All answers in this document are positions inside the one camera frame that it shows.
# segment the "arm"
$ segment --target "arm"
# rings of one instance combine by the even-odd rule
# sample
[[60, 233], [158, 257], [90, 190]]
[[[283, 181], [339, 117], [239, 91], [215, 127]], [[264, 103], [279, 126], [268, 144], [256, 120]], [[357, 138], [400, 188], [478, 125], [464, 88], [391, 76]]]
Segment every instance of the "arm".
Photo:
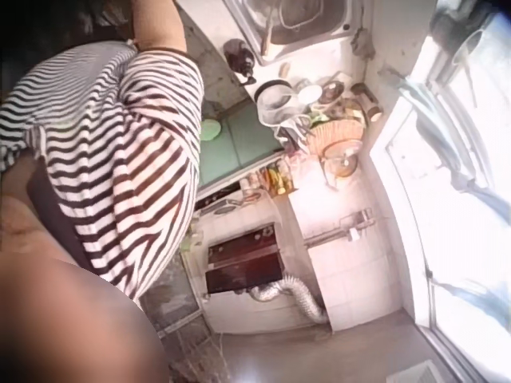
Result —
[[186, 52], [184, 28], [173, 0], [132, 0], [133, 28], [141, 50], [173, 48]]

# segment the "stainless steel sink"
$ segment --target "stainless steel sink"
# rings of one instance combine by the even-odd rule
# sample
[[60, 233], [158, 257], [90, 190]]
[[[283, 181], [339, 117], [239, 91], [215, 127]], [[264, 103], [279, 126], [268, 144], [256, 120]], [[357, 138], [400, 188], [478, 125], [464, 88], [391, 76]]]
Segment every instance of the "stainless steel sink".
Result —
[[[360, 27], [358, 0], [224, 0], [261, 65], [309, 45], [348, 38]], [[261, 56], [267, 18], [273, 21], [270, 57]]]

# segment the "flexible aluminum duct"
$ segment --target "flexible aluminum duct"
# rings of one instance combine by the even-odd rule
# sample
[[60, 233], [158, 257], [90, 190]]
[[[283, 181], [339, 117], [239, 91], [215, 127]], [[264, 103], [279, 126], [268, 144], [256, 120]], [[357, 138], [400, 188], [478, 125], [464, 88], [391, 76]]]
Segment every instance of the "flexible aluminum duct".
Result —
[[270, 302], [287, 292], [295, 297], [298, 308], [314, 323], [328, 323], [326, 311], [318, 305], [305, 283], [293, 275], [285, 274], [277, 282], [263, 288], [253, 287], [248, 291], [252, 299], [257, 302]]

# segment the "black and white striped shirt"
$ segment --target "black and white striped shirt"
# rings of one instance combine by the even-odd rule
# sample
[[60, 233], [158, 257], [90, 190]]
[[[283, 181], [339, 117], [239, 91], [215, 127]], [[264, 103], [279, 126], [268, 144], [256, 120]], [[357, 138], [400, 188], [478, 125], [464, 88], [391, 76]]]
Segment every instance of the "black and white striped shirt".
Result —
[[45, 159], [94, 272], [137, 299], [188, 228], [199, 175], [196, 64], [170, 49], [84, 45], [42, 62], [0, 109], [0, 172]]

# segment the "tiled floor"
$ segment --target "tiled floor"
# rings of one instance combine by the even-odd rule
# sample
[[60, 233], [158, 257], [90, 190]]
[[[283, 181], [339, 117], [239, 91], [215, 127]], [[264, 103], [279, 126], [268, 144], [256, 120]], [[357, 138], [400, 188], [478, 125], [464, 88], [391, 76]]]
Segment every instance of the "tiled floor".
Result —
[[224, 335], [232, 383], [376, 383], [431, 359], [456, 380], [404, 312], [330, 334], [310, 327], [274, 334]]

